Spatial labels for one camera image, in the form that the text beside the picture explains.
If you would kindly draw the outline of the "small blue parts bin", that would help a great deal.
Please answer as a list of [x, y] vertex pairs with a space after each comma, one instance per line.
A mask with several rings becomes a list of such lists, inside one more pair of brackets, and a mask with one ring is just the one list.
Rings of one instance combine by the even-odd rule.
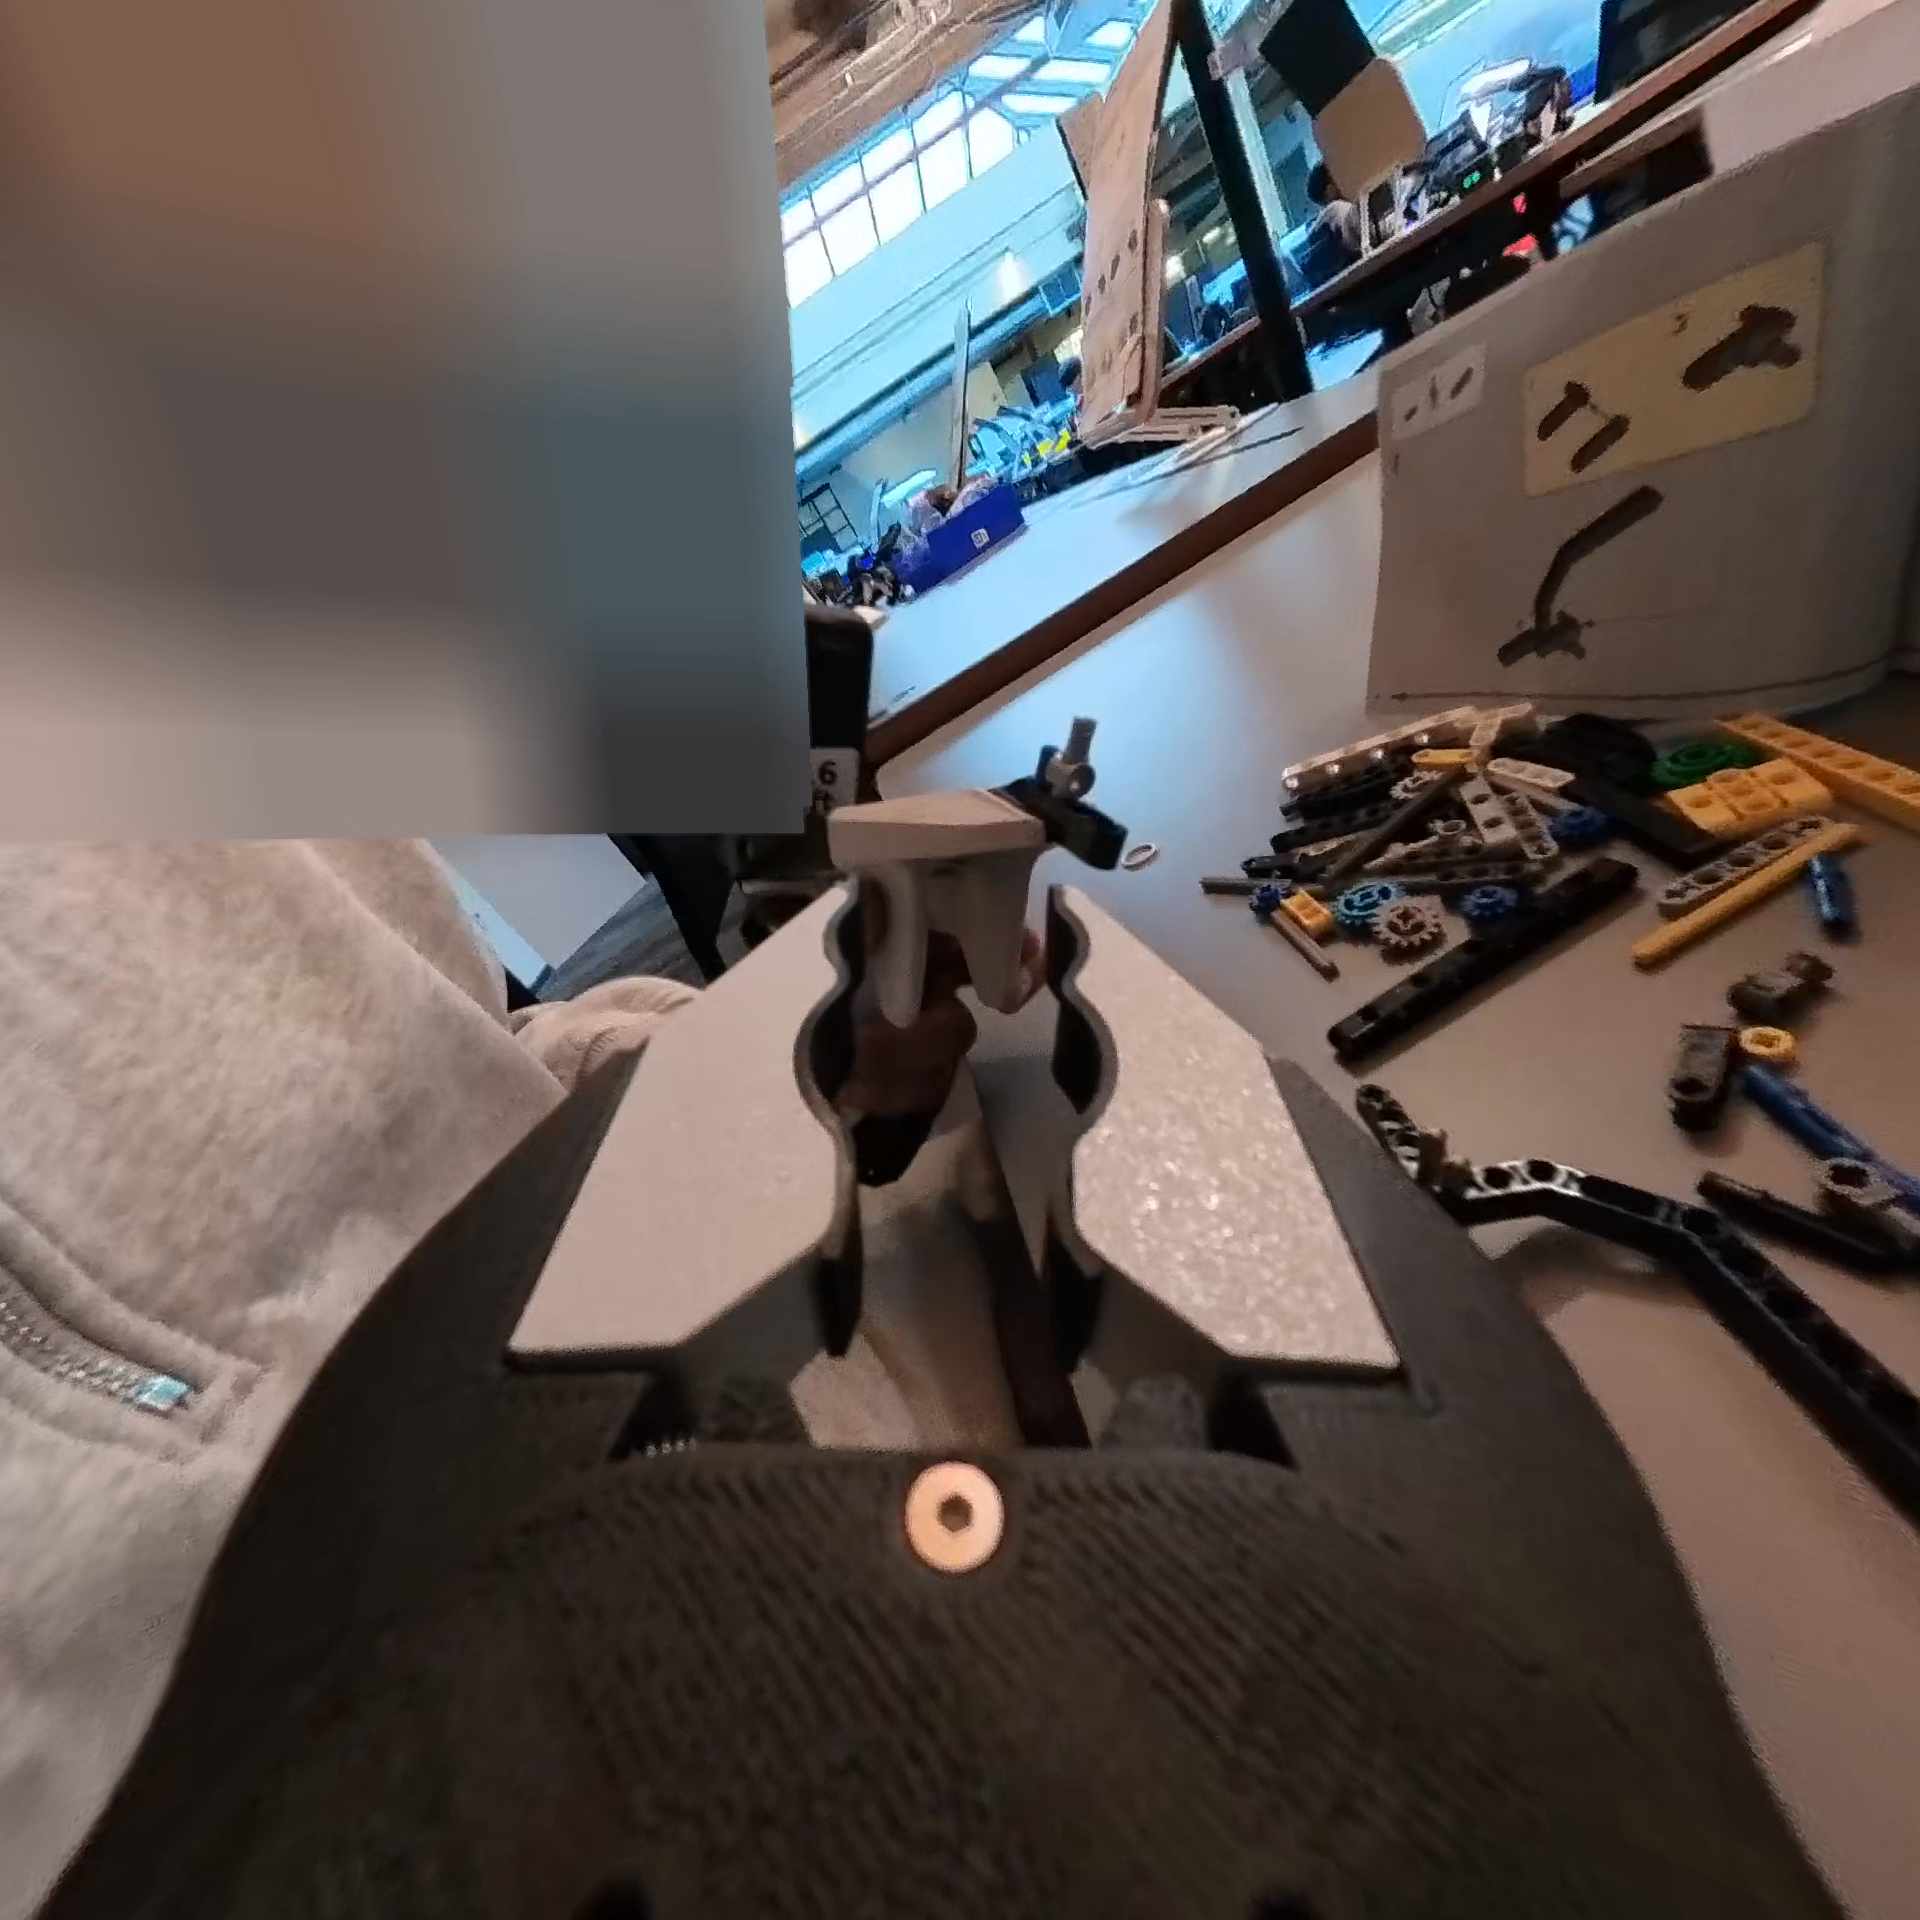
[[903, 542], [895, 559], [901, 596], [920, 599], [954, 575], [996, 553], [1023, 531], [1017, 484], [993, 484], [964, 508]]

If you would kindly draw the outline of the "thin yellow lego stick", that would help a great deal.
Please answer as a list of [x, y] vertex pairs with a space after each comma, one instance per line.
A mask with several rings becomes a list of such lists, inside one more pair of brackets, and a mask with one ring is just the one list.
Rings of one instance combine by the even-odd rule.
[[1680, 954], [1702, 945], [1718, 931], [1732, 927], [1756, 908], [1785, 892], [1786, 883], [1802, 874], [1814, 857], [1861, 846], [1864, 831], [1855, 824], [1833, 824], [1812, 832], [1801, 844], [1765, 860], [1737, 880], [1724, 884], [1711, 898], [1690, 908], [1685, 916], [1648, 934], [1630, 948], [1630, 966], [1636, 971], [1665, 968]]

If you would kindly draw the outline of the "person's left hand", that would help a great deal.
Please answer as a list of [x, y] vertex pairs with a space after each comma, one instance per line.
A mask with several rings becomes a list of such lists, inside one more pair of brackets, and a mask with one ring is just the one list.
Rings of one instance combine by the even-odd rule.
[[975, 1022], [959, 992], [925, 998], [910, 1024], [863, 1018], [844, 1107], [858, 1121], [936, 1118], [973, 1041]]

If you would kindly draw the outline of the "grey lego connector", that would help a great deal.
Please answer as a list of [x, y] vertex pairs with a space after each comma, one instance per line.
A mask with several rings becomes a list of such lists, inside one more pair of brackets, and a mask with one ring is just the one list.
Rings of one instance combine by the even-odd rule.
[[1776, 968], [1741, 975], [1726, 1001], [1741, 1024], [1790, 1026], [1833, 984], [1833, 966], [1810, 951], [1791, 951]]

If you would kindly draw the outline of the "white table with wooden edge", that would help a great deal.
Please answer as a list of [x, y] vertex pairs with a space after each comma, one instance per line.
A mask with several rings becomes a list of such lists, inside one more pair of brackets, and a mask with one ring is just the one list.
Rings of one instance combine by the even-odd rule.
[[1029, 510], [1021, 534], [886, 615], [868, 766], [918, 747], [1376, 454], [1376, 407], [1366, 368]]

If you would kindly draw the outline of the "long blue lego axle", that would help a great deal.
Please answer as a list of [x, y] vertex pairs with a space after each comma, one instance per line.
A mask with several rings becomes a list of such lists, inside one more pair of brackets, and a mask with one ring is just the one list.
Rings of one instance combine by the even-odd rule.
[[1740, 1094], [1786, 1139], [1802, 1145], [1818, 1161], [1858, 1161], [1877, 1169], [1886, 1179], [1889, 1161], [1866, 1145], [1855, 1131], [1825, 1113], [1786, 1074], [1765, 1063], [1746, 1063], [1740, 1071]]

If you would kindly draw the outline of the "lego instruction booklet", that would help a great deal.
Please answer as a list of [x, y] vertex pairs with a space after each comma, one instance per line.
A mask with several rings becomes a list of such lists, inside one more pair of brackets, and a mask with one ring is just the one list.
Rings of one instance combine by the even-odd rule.
[[1397, 353], [1368, 714], [1693, 718], [1869, 687], [1916, 563], [1916, 87]]

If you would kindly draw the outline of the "standing cardboard sheet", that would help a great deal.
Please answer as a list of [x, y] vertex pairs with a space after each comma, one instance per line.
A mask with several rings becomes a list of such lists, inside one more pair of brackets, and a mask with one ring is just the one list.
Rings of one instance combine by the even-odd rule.
[[1137, 441], [1164, 374], [1164, 211], [1153, 198], [1173, 58], [1170, 2], [1153, 6], [1101, 97], [1061, 123], [1085, 203], [1077, 438]]

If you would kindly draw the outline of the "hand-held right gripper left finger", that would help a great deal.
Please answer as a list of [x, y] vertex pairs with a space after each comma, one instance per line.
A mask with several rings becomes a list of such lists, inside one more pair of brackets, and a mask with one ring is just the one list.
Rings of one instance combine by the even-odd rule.
[[798, 1374], [847, 1354], [857, 1175], [830, 1087], [858, 958], [838, 883], [661, 1022], [511, 1330], [516, 1363]]

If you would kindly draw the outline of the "black lego connector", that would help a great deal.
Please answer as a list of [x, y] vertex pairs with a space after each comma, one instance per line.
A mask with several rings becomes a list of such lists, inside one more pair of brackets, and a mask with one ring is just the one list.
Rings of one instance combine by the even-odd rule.
[[1681, 1024], [1665, 1076], [1671, 1122], [1689, 1135], [1718, 1126], [1740, 1063], [1740, 1030], [1732, 1024]]

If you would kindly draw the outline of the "long black lego beam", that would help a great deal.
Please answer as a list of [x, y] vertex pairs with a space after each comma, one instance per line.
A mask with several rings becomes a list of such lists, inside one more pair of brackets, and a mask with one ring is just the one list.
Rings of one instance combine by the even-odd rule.
[[1446, 1022], [1462, 1001], [1503, 984], [1639, 890], [1636, 864], [1597, 857], [1332, 1022], [1328, 1048], [1343, 1066], [1372, 1063]]

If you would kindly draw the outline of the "small black grey assembly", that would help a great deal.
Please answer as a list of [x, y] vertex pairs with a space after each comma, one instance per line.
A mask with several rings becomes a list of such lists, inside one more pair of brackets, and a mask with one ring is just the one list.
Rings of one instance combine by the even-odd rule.
[[1129, 849], [1129, 831], [1111, 814], [1093, 807], [1089, 800], [1050, 791], [1042, 784], [1025, 800], [1050, 846], [1063, 849], [1069, 857], [1097, 874], [1117, 870]]

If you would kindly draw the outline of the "black angled lego beam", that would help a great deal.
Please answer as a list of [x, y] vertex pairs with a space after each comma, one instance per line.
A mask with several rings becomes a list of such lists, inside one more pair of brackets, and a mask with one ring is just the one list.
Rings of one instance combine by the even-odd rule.
[[1464, 1227], [1545, 1220], [1680, 1279], [1711, 1319], [1918, 1528], [1918, 1396], [1720, 1214], [1550, 1160], [1472, 1164], [1385, 1088], [1354, 1113], [1386, 1158]]

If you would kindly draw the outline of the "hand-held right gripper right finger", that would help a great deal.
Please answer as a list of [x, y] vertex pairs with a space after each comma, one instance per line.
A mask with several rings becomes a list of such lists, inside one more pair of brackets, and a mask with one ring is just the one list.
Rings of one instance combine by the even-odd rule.
[[1392, 1378], [1382, 1319], [1262, 1042], [1085, 892], [1046, 892], [1050, 1081], [1071, 1139], [1046, 1203], [1063, 1367]]

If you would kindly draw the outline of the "grey zip hoodie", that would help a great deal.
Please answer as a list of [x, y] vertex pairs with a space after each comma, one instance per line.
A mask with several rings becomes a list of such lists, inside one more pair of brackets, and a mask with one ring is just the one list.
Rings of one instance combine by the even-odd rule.
[[693, 998], [514, 1014], [424, 841], [5, 844], [5, 1916], [105, 1810], [324, 1356]]

